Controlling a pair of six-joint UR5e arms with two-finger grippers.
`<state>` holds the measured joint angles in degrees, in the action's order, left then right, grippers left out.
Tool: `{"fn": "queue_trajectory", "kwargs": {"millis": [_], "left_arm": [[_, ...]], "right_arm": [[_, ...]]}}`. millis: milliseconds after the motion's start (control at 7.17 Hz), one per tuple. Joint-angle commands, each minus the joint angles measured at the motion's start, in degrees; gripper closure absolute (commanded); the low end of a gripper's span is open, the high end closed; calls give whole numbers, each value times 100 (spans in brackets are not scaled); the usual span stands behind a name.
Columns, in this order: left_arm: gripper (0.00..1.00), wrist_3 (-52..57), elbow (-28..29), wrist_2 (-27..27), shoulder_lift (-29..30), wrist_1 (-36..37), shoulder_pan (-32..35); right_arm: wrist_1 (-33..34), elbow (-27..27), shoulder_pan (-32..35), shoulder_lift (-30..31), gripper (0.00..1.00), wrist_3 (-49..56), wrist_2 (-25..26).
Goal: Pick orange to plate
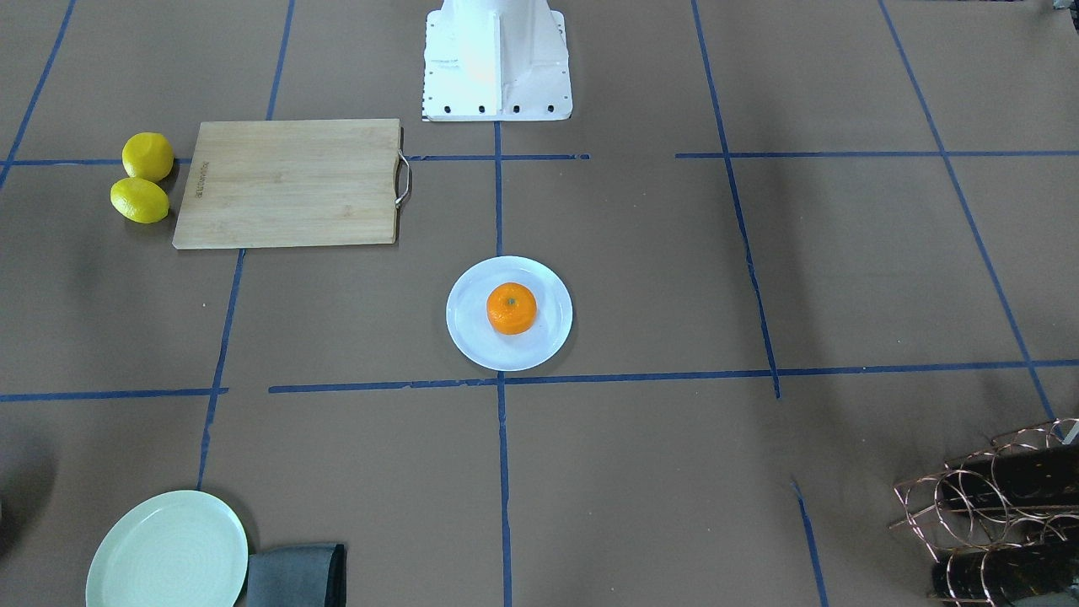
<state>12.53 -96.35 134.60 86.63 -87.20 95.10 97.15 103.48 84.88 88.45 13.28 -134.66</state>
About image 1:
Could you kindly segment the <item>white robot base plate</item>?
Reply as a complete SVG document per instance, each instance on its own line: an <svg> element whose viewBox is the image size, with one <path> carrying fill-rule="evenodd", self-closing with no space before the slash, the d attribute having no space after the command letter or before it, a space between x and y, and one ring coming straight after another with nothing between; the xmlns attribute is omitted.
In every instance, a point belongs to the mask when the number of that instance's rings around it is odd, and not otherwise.
<svg viewBox="0 0 1079 607"><path fill-rule="evenodd" d="M573 114L566 22L509 35L494 19L456 32L427 15L421 118L434 122L563 121Z"/></svg>

